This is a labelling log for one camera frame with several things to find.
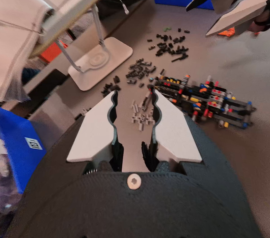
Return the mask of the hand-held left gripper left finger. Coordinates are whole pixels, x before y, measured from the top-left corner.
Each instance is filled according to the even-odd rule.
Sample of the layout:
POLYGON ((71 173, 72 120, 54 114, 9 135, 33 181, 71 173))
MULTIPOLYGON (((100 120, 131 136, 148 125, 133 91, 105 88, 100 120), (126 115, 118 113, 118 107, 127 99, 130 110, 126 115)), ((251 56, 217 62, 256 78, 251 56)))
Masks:
POLYGON ((67 162, 90 162, 97 168, 101 161, 107 161, 114 171, 122 171, 124 147, 114 125, 117 104, 118 91, 115 90, 86 113, 67 162))

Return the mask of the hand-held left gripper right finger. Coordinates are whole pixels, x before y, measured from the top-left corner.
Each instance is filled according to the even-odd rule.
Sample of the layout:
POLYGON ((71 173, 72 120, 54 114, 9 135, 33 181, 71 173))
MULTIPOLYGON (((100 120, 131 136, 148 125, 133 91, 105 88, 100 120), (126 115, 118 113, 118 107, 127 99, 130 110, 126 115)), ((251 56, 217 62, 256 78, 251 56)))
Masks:
POLYGON ((185 115, 157 89, 152 90, 153 111, 150 144, 142 142, 141 151, 147 169, 154 172, 160 162, 174 169, 182 162, 202 163, 203 159, 185 115))

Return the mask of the multicoloured lego vehicle assembly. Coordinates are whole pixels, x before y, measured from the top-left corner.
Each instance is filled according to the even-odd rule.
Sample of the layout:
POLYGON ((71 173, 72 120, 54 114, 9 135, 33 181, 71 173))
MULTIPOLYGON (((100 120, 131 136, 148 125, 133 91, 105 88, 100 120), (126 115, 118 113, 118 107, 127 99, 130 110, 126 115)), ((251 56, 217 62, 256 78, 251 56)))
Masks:
POLYGON ((220 128, 233 125, 246 129, 253 125, 252 114, 257 110, 251 101, 236 100, 233 93, 213 82, 209 75, 200 85, 188 85, 190 75, 176 79, 160 75, 147 86, 160 92, 194 122, 214 119, 220 128))

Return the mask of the orange lego piece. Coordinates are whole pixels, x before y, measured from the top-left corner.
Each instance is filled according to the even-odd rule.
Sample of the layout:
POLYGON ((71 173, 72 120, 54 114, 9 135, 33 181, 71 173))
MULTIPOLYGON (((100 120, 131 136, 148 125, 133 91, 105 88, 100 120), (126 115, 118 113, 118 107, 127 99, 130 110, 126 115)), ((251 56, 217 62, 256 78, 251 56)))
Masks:
POLYGON ((226 36, 226 37, 232 37, 234 34, 235 34, 235 28, 234 27, 229 28, 229 29, 227 29, 225 31, 222 31, 222 32, 218 33, 218 35, 226 36))

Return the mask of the person's right hand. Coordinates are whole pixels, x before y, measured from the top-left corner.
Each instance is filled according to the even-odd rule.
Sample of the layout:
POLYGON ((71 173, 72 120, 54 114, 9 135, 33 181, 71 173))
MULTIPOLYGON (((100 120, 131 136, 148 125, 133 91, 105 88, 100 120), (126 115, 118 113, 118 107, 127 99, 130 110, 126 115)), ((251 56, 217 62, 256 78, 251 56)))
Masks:
POLYGON ((255 23, 252 23, 249 28, 248 31, 253 32, 253 33, 259 33, 259 32, 263 32, 263 31, 267 31, 270 28, 270 25, 263 25, 263 26, 259 26, 255 23))

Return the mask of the pile of light grey connectors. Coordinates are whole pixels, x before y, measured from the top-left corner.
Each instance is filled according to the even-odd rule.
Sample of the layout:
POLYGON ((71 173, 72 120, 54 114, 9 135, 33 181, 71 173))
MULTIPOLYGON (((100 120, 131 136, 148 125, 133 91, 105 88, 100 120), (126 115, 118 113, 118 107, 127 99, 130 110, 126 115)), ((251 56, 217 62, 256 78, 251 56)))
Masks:
POLYGON ((147 91, 140 103, 133 100, 130 108, 132 110, 131 123, 138 124, 140 132, 144 130, 145 125, 153 126, 155 124, 151 90, 147 91))

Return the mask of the pile of black connectors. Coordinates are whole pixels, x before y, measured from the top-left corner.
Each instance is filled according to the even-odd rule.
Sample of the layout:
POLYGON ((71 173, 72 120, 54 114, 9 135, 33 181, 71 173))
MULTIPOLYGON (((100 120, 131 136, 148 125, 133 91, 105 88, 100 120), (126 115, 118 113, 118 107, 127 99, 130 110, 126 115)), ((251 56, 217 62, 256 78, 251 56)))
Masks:
POLYGON ((121 88, 118 85, 120 83, 120 78, 115 75, 113 78, 113 83, 105 84, 103 87, 103 90, 101 91, 101 94, 103 95, 103 98, 105 98, 107 95, 109 95, 112 91, 120 91, 121 88))

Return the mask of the white book stand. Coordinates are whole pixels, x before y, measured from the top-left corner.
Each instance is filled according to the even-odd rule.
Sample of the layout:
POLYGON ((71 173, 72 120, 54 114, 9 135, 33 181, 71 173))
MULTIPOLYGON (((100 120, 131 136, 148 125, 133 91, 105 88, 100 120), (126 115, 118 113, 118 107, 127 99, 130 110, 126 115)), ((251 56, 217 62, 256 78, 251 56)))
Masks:
POLYGON ((52 42, 69 61, 68 74, 81 91, 88 91, 133 54, 133 49, 114 37, 104 39, 96 2, 99 0, 64 0, 42 23, 42 33, 33 56, 40 54, 52 42), (73 61, 58 39, 87 10, 93 15, 98 44, 77 61, 73 61))

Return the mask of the blue bin with square tag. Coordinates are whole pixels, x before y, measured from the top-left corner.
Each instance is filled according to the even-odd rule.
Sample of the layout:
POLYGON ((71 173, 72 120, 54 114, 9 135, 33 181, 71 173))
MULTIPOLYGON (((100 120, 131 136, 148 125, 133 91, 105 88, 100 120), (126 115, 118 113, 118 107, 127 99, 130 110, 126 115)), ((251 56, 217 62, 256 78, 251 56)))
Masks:
POLYGON ((2 108, 0 128, 18 193, 23 194, 46 149, 29 120, 2 108))

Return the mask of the pile of dark grey connectors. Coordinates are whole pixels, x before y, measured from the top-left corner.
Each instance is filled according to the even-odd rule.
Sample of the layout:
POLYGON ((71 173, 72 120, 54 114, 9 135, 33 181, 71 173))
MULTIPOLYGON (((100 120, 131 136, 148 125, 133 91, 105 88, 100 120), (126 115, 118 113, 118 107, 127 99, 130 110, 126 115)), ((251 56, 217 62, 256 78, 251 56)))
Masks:
POLYGON ((128 85, 135 85, 138 81, 149 77, 157 71, 157 66, 152 61, 147 61, 144 58, 137 59, 128 67, 128 72, 125 75, 128 85))

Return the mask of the pile of black pins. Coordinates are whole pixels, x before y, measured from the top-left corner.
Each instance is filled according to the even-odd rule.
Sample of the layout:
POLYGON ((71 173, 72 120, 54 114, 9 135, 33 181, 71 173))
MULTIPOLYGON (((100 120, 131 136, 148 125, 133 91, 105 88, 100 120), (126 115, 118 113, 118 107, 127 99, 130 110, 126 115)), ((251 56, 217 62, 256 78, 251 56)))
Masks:
POLYGON ((175 34, 173 34, 172 29, 154 34, 146 40, 149 44, 147 49, 157 58, 168 55, 172 63, 185 60, 189 57, 189 48, 184 43, 186 43, 189 34, 189 30, 181 28, 177 28, 175 34))

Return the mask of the orange box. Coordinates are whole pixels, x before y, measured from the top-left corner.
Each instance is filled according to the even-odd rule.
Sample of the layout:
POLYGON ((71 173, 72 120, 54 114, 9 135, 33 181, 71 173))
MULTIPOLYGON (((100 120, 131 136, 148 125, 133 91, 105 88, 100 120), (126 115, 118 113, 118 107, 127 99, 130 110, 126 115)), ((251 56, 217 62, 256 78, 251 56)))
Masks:
POLYGON ((45 63, 50 64, 58 55, 62 53, 61 49, 54 42, 38 57, 45 63))

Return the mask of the white instruction booklet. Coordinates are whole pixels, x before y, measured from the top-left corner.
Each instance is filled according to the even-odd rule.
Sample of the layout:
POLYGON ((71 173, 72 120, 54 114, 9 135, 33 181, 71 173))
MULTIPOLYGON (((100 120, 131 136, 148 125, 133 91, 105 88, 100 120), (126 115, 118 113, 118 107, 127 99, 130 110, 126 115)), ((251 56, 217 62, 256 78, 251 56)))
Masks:
POLYGON ((97 0, 0 0, 1 102, 29 97, 22 70, 54 42, 97 0))

